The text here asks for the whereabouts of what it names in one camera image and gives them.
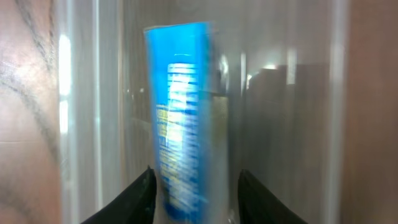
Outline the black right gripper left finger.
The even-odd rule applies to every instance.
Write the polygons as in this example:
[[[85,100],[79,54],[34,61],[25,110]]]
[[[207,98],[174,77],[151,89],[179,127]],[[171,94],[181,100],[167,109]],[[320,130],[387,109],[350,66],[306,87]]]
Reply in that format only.
[[[156,196],[155,171],[148,167],[113,201],[82,224],[152,224]]]

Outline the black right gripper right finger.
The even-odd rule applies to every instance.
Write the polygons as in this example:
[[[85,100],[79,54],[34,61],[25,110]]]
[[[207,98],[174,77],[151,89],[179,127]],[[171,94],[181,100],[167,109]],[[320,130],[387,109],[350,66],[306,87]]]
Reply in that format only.
[[[240,224],[307,224],[248,170],[238,179]]]

